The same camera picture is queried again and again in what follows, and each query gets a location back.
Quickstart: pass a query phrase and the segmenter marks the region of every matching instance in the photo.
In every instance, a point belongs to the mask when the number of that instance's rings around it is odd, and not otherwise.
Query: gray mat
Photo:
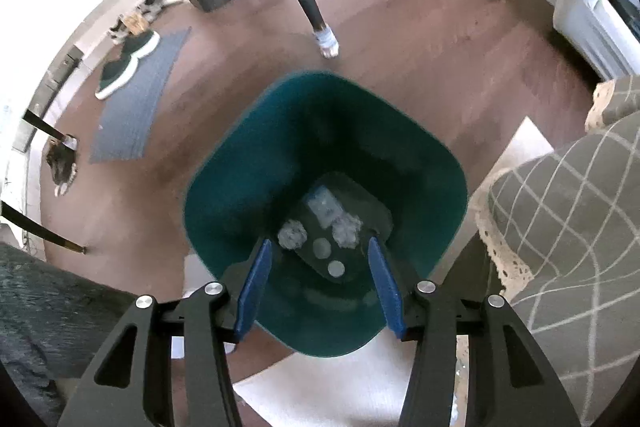
[[[142,158],[164,84],[190,31],[162,37],[132,79],[107,99],[89,163]]]

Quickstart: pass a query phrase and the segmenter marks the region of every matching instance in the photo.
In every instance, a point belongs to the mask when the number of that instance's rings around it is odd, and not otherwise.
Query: plaid fabric
[[[511,304],[584,425],[640,354],[638,94],[637,77],[621,80],[602,112],[609,127],[507,172],[488,195],[503,240],[534,276]]]

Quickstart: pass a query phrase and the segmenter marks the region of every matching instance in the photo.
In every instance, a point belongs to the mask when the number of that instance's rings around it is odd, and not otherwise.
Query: trash can
[[[184,225],[219,279],[270,238],[258,322],[292,349],[334,357],[385,326],[366,237],[426,278],[466,202],[462,168],[436,138],[347,79],[307,71],[267,89],[226,134],[193,179]],[[304,229],[303,245],[283,242],[287,227],[289,239]]]

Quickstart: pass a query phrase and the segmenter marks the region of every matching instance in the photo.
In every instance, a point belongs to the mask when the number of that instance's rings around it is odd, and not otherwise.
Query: blue gripper pad
[[[402,316],[402,295],[391,270],[389,270],[377,237],[369,239],[367,259],[382,312],[385,314],[386,325],[396,334],[398,339],[402,339],[406,333],[406,324]]]
[[[264,293],[264,288],[271,271],[271,261],[273,259],[273,251],[271,249],[271,241],[265,239],[262,242],[258,255],[255,256],[249,274],[246,276],[244,286],[238,297],[238,311],[236,315],[236,323],[234,325],[234,333],[236,340],[240,342],[242,338],[251,329],[254,324],[255,317],[258,315],[260,308],[260,300]]]

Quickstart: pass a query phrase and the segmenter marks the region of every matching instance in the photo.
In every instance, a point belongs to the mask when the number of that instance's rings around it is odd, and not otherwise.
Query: white rug
[[[513,168],[552,147],[525,118],[491,172]],[[467,214],[434,268],[441,282],[476,233]],[[300,353],[235,384],[236,393],[273,427],[383,427],[398,424],[414,361],[415,343],[402,344],[385,329],[357,351],[334,359]]]

